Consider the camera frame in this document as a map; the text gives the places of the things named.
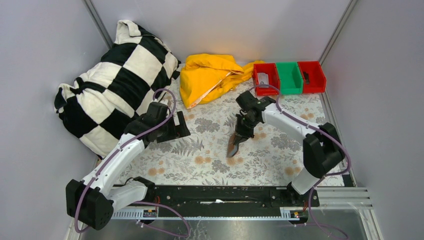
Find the brown leather card holder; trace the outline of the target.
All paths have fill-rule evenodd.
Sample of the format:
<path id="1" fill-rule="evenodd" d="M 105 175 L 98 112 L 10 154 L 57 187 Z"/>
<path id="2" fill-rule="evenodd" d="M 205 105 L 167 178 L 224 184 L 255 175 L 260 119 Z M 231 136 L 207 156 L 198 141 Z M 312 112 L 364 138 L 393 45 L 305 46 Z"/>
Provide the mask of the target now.
<path id="1" fill-rule="evenodd" d="M 233 133 L 229 140 L 228 140 L 228 146 L 227 146 L 227 158 L 232 158 L 238 151 L 238 145 L 235 144 L 236 134 Z"/>

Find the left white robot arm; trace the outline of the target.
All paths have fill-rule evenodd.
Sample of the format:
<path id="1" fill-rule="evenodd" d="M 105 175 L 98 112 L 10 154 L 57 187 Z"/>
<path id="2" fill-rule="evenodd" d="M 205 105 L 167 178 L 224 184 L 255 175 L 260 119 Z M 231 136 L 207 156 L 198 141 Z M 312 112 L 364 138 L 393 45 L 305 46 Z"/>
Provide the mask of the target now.
<path id="1" fill-rule="evenodd" d="M 147 112 L 131 121 L 107 157 L 82 180 L 72 179 L 65 188 L 66 210 L 76 222 L 103 229 L 114 213 L 135 202 L 157 200 L 156 185 L 143 177 L 114 188 L 127 166 L 152 142 L 162 143 L 190 136 L 182 111 L 151 102 Z"/>

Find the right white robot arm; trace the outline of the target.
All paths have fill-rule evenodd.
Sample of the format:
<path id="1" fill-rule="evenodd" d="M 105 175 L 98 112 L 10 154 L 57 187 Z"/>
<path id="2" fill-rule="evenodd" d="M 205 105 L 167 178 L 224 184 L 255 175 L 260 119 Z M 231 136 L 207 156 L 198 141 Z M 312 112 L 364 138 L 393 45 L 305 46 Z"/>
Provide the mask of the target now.
<path id="1" fill-rule="evenodd" d="M 233 157 L 241 143 L 254 137 L 259 123 L 284 131 L 302 144 L 304 168 L 288 185 L 298 195 L 307 193 L 347 157 L 335 126 L 329 122 L 310 123 L 283 110 L 276 100 L 268 96 L 258 99 L 248 90 L 236 102 L 240 113 L 236 114 L 235 131 L 228 141 L 227 157 Z"/>

